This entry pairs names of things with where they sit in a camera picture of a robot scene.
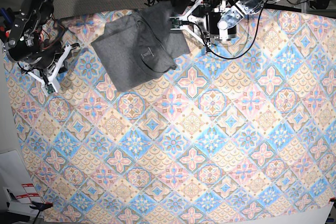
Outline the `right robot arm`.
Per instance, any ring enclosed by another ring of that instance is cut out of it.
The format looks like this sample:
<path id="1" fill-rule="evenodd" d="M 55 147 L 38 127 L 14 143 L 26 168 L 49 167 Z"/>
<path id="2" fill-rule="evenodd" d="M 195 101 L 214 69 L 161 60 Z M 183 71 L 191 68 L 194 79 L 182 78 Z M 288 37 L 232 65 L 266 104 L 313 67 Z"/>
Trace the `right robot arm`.
<path id="1" fill-rule="evenodd" d="M 54 0 L 23 0 L 20 9 L 1 8 L 1 41 L 9 60 L 22 74 L 47 81 L 68 70 L 63 24 L 54 18 Z"/>

